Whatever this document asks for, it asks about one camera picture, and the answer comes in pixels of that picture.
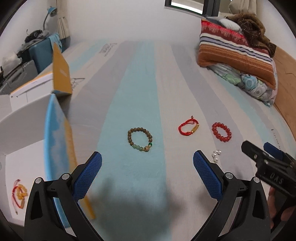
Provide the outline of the person's right hand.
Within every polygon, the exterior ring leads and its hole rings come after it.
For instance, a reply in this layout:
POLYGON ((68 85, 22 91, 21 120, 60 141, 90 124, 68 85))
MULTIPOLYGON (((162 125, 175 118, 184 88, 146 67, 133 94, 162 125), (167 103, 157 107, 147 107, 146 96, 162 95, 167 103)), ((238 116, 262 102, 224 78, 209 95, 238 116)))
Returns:
MULTIPOLYGON (((280 211, 280 206, 278 205, 278 199, 275 196, 275 188, 270 187, 269 193, 268 193, 268 209, 269 209, 269 216, 270 216, 270 229, 273 228, 274 222, 273 219, 277 215, 277 213, 280 211)), ((293 212, 295 210, 295 206, 289 207, 286 210, 284 210, 281 214, 281 221, 288 221, 290 217, 292 216, 293 212)))

